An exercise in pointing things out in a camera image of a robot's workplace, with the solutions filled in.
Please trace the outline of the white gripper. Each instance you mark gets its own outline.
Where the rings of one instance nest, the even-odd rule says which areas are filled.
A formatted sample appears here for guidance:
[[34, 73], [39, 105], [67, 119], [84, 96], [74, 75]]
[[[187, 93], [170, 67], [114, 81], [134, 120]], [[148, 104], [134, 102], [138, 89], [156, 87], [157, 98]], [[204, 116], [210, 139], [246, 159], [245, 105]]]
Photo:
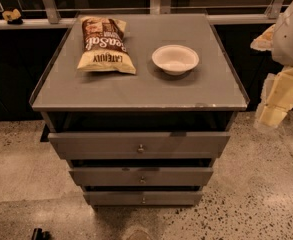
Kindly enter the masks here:
[[[274, 29], [275, 25], [271, 25], [252, 41], [250, 47], [257, 51], [271, 51]], [[293, 67], [285, 66], [275, 76], [270, 94], [266, 99], [266, 105], [258, 105], [254, 126], [276, 129], [287, 116], [286, 111], [293, 108]]]

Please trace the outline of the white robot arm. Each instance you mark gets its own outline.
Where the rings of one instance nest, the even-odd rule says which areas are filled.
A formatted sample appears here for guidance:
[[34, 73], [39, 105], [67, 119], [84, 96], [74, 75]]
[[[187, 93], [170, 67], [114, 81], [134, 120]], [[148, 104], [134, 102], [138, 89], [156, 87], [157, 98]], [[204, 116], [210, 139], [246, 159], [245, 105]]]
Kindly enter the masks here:
[[270, 51], [272, 59], [283, 66], [279, 73], [267, 75], [255, 114], [254, 127], [268, 131], [277, 128], [293, 108], [293, 1], [250, 47]]

